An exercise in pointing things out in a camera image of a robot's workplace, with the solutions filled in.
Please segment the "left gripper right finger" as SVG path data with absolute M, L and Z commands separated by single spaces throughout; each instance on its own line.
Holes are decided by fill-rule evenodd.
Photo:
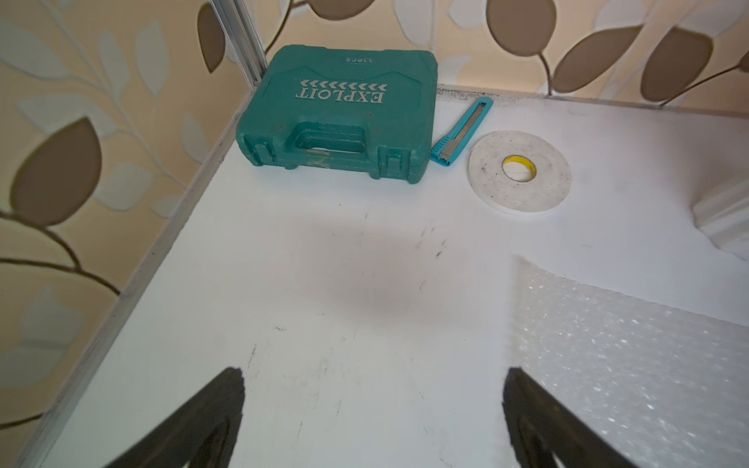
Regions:
M 521 368 L 508 370 L 502 407 L 522 467 L 635 466 Z

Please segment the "bubble clear cylinder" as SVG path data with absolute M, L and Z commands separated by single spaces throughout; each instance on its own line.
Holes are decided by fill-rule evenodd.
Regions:
M 641 467 L 748 463 L 747 327 L 517 257 L 511 361 Z

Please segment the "white ribbed vase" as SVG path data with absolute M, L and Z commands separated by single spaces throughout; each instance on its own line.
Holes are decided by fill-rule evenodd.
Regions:
M 694 225 L 724 252 L 748 261 L 748 175 L 706 192 L 692 206 Z

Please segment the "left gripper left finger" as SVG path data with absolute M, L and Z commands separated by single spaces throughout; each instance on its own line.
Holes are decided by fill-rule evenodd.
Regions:
M 245 382 L 227 368 L 110 467 L 227 467 L 243 417 Z

